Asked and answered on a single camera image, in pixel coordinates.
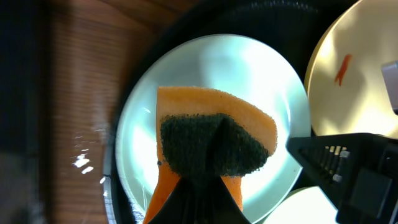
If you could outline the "yellow plate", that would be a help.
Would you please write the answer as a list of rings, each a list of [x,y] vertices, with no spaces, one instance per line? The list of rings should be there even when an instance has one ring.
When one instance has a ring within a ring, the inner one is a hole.
[[[341,86],[335,77],[346,54],[352,59]],[[397,114],[382,66],[397,60],[397,0],[354,3],[326,30],[305,74],[312,128],[317,135],[374,133],[397,137]]]

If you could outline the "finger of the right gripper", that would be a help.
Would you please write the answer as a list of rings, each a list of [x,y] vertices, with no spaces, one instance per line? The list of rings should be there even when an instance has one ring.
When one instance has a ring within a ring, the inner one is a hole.
[[[397,224],[397,140],[354,133],[290,138],[290,155],[337,209],[337,223]]]

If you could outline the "mint plate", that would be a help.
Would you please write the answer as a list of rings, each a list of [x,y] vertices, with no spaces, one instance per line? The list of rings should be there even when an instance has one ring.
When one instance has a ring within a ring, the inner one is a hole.
[[[321,188],[294,190],[263,221],[263,224],[336,224],[336,208]]]
[[[257,223],[268,216],[302,171],[286,150],[288,138],[311,133],[306,92],[282,52],[249,37],[208,35],[179,45],[144,70],[124,104],[115,137],[119,179],[138,223],[143,222],[159,175],[155,137],[159,86],[214,88],[272,116],[278,130],[276,152],[242,181],[246,218]]]

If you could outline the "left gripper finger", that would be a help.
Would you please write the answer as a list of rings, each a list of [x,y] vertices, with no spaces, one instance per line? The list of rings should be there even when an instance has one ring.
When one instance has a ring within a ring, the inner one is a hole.
[[[231,118],[167,118],[149,223],[247,223],[224,177],[250,173],[249,134]]]

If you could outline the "orange green sponge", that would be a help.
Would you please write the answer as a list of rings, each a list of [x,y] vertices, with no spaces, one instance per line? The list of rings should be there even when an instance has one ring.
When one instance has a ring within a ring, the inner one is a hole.
[[[247,223],[241,182],[277,147],[275,121],[229,93],[157,90],[159,177],[145,223]]]

